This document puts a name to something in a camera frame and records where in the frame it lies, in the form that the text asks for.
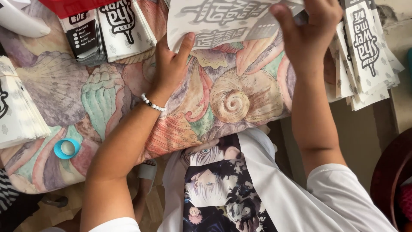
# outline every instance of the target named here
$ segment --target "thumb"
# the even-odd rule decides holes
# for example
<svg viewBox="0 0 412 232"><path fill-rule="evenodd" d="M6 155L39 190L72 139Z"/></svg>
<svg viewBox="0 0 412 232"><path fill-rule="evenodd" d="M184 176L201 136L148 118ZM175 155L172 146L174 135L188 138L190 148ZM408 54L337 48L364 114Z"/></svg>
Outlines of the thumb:
<svg viewBox="0 0 412 232"><path fill-rule="evenodd" d="M298 28L290 9L285 4L273 4L270 7L270 12L279 22L283 36L287 39L295 38Z"/></svg>
<svg viewBox="0 0 412 232"><path fill-rule="evenodd" d="M186 64L189 53L194 45L194 38L195 34L193 32L189 32L185 35L182 45L180 45L179 53L175 57L178 63L184 62Z"/></svg>

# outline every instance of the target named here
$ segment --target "red container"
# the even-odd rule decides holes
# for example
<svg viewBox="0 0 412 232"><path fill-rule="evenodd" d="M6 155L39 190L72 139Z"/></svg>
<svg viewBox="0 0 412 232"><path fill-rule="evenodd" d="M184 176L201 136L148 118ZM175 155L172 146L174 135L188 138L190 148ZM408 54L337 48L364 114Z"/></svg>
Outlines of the red container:
<svg viewBox="0 0 412 232"><path fill-rule="evenodd" d="M43 3L61 19L117 1L118 0L39 0L39 2Z"/></svg>

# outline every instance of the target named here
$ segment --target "foot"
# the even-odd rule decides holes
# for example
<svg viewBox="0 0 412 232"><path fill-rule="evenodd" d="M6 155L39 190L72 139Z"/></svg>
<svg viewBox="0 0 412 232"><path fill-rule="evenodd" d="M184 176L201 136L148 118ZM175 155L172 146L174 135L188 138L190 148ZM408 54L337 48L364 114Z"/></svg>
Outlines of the foot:
<svg viewBox="0 0 412 232"><path fill-rule="evenodd" d="M150 165L150 166L155 166L156 165L151 160L143 161L142 164L147 164L147 165ZM152 180L139 178L138 194L146 196L149 193L151 186L152 186Z"/></svg>

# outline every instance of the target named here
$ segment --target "white bead bracelet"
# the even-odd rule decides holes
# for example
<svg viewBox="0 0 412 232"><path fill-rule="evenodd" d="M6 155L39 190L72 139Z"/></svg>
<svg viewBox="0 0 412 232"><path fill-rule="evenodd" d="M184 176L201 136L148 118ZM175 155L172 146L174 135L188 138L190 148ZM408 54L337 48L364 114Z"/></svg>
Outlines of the white bead bracelet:
<svg viewBox="0 0 412 232"><path fill-rule="evenodd" d="M151 103L151 102L149 101L149 99L146 98L146 94L145 94L145 93L142 93L142 96L141 96L141 97L142 97L143 101L144 101L148 106L152 107L153 109L158 110L158 111L166 111L166 107L161 108L160 106L157 106L157 105Z"/></svg>

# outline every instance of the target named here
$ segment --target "floral tablecloth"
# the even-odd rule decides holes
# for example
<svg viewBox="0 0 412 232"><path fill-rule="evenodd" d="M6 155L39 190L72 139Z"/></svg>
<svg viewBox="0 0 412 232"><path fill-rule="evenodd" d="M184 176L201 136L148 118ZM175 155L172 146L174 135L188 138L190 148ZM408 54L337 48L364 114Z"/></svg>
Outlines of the floral tablecloth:
<svg viewBox="0 0 412 232"><path fill-rule="evenodd" d="M163 0L138 3L159 40L166 32L167 6ZM13 185L36 194L84 181L99 144L151 86L156 63L151 50L94 68L82 66L54 13L37 0L25 12L44 19L51 33L34 39L0 27L0 42L52 133L0 150L0 157ZM271 38L193 51L185 80L146 142L145 157L288 116L295 80L280 31ZM81 144L70 160L53 152L65 137Z"/></svg>

